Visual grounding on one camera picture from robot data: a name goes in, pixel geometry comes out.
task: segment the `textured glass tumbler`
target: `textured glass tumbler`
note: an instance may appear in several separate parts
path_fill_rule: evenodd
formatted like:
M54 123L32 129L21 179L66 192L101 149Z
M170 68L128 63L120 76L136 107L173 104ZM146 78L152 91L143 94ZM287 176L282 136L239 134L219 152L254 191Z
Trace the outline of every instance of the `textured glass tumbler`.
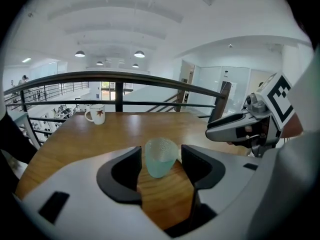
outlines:
M154 178L165 176L174 165L178 155L178 146L167 138L153 138L145 144L146 168Z

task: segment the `wood grain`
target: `wood grain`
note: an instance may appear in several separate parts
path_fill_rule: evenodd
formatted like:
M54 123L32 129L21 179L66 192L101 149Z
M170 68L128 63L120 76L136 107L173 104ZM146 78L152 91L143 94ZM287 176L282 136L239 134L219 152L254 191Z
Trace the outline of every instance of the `wood grain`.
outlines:
M153 138L168 138L177 145L189 144L244 155L246 149L206 138L206 123L188 112L107 112L104 124L95 125L78 112L62 124L43 144L26 168L16 189L27 193L60 168L81 160L128 147L142 147L138 188L143 211L167 229L189 217L194 188L182 165L176 161L163 178L152 178L144 163L145 144Z

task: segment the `maple leaf print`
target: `maple leaf print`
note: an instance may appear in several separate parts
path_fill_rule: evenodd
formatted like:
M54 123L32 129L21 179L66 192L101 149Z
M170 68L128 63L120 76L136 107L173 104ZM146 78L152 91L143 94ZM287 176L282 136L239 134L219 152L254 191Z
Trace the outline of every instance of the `maple leaf print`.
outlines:
M99 111L96 112L96 115L99 116L99 117L101 117L101 115L102 115L103 113L104 113L104 112L103 112L102 110L99 110Z

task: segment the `black metal railing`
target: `black metal railing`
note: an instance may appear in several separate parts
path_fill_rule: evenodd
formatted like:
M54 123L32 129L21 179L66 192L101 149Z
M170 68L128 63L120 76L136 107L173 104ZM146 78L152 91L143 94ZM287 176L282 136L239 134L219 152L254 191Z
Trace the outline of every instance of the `black metal railing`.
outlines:
M115 100L52 100L51 98L64 95L65 93L74 92L79 89L87 88L90 86L89 82L100 82L100 81L109 81L115 82ZM177 95L172 96L164 102L157 101L128 101L123 100L124 95L124 83L133 83L149 86L158 86L164 88L171 88L178 90ZM115 105L116 112L123 112L124 105L139 105L139 106L153 106L153 109L163 106L163 108L157 110L157 112L169 112L172 109L176 108L175 111L179 112L181 107L204 107L204 108L213 108L211 115L199 116L200 118L210 118L209 120L213 121L222 116L222 111L224 110L230 87L226 85L221 93L205 89L199 86L156 77L144 74L134 74L134 73L125 73L125 72L110 72L110 71L84 71L84 72L72 72L72 73L63 73L57 75L51 75L42 77L30 82L24 83L22 85L15 86L11 89L8 89L4 92L5 95L12 94L13 97L8 98L14 99L20 97L19 100L15 100L14 103L7 103L6 107L21 107L21 111L27 112L28 108L38 105L60 105L60 104L106 104L106 105ZM35 97L34 93L30 97L26 97L26 91L36 92L37 96ZM190 104L183 103L182 97L185 91L194 92L202 95L216 97L215 104ZM46 118L46 117L30 117L30 120L35 121L45 121L45 122L56 122L63 123L66 119L62 118ZM34 130L36 133L41 133L45 135L51 135L53 132L47 130Z

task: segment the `mug handle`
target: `mug handle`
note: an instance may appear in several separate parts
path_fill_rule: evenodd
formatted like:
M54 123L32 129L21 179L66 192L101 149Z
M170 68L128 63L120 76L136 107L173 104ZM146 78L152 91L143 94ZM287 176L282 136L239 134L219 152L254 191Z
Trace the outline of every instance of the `mug handle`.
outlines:
M85 119L87 119L89 122L93 122L92 119L89 119L89 118L87 117L87 114L88 114L89 112L90 112L90 111L87 110L87 111L84 113L84 117L85 117Z

